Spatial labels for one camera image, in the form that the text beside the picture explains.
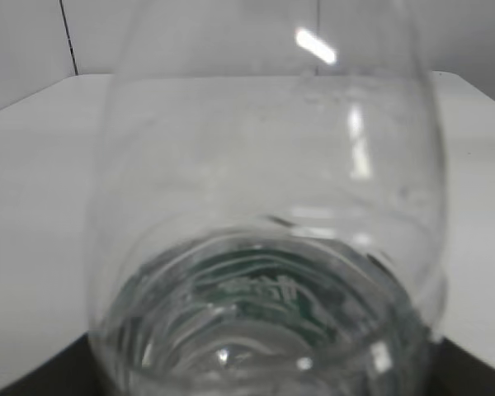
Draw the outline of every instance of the white table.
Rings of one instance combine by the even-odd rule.
[[[0,387],[86,331],[83,211],[108,75],[0,111]],[[495,367],[495,102],[435,73],[450,160],[445,333]]]

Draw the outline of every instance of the white wall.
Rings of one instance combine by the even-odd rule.
[[[0,0],[0,109],[73,74],[58,0]]]
[[[495,99],[495,0],[411,1],[431,66],[459,74]],[[65,0],[80,73],[113,71],[138,2]]]

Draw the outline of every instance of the glass base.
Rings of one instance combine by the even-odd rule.
[[[429,328],[373,257],[338,241],[213,234],[143,265],[92,343],[123,394],[413,396]]]

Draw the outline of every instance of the glass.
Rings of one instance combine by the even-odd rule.
[[[402,0],[148,0],[87,251],[113,394],[413,396],[440,340],[436,109]]]

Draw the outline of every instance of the drinking glass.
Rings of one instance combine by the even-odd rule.
[[[441,133],[404,0],[145,0],[87,227],[109,394],[415,396]]]

